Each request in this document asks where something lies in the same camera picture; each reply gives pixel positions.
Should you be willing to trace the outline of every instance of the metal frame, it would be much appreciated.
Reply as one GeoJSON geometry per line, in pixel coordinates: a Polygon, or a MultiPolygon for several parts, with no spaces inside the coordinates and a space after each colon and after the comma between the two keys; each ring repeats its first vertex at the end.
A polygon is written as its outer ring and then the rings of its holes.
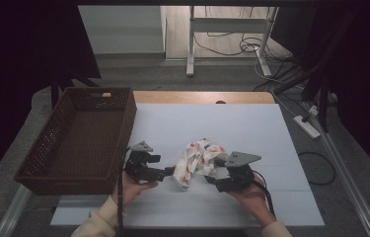
{"type": "Polygon", "coordinates": [[[194,6],[190,6],[186,75],[191,77],[194,74],[194,33],[213,32],[262,34],[256,55],[263,75],[270,77],[271,73],[265,61],[264,51],[271,34],[274,19],[276,18],[277,9],[277,7],[270,7],[270,12],[266,19],[195,18],[194,6]]]}
{"type": "Polygon", "coordinates": [[[25,188],[25,186],[19,185],[12,202],[0,222],[0,237],[12,235],[31,193],[32,192],[25,188]]]}
{"type": "MultiPolygon", "coordinates": [[[[307,110],[310,109],[306,102],[304,102],[304,107],[307,108],[307,110]]],[[[339,175],[341,183],[343,184],[350,201],[356,207],[357,214],[362,221],[368,236],[370,236],[370,207],[366,198],[363,196],[362,192],[358,189],[356,183],[351,177],[350,172],[345,166],[344,161],[330,135],[320,127],[320,123],[314,117],[311,117],[310,120],[321,133],[323,145],[329,153],[329,156],[332,158],[331,160],[333,161],[336,173],[339,175]]]]}

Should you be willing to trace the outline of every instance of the wicker basket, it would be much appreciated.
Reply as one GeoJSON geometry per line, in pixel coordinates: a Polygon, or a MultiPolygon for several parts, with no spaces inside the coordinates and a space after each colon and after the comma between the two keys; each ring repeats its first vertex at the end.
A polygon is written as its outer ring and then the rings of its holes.
{"type": "Polygon", "coordinates": [[[135,114],[130,88],[67,88],[15,180],[36,195],[111,194],[135,114]]]}

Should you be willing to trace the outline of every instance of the white cloth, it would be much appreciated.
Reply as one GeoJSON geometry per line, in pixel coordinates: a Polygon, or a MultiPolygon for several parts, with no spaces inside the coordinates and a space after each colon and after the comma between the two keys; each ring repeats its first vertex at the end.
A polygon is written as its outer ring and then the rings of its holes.
{"type": "Polygon", "coordinates": [[[227,160],[224,147],[206,138],[188,144],[176,164],[173,177],[186,191],[192,174],[215,178],[215,159],[227,160]]]}

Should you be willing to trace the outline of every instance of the table leg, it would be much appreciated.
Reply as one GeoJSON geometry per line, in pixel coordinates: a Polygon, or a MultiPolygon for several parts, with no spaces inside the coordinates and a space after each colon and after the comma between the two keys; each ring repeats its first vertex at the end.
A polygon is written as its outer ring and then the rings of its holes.
{"type": "Polygon", "coordinates": [[[194,68],[194,6],[190,6],[186,76],[193,76],[194,68]]]}
{"type": "Polygon", "coordinates": [[[267,40],[270,37],[271,29],[273,27],[274,19],[276,17],[277,8],[271,7],[270,14],[267,16],[267,23],[265,25],[265,29],[261,38],[261,43],[259,49],[256,51],[256,55],[258,56],[259,65],[261,67],[261,71],[265,77],[271,77],[270,69],[268,68],[267,62],[265,61],[265,46],[267,45],[267,40]]]}

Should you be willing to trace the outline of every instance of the white table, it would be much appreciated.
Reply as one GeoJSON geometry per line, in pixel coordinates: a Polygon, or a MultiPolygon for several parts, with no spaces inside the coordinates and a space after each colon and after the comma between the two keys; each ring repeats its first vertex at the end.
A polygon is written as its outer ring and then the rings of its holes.
{"type": "MultiPolygon", "coordinates": [[[[185,146],[208,137],[231,151],[257,154],[253,169],[262,173],[278,220],[288,226],[324,225],[291,137],[276,104],[141,104],[129,145],[145,140],[162,156],[151,167],[176,164],[185,146]]],[[[62,197],[51,225],[79,225],[103,196],[62,197]]],[[[167,177],[126,207],[130,228],[246,228],[255,219],[224,193],[193,176],[187,192],[167,177]]]]}

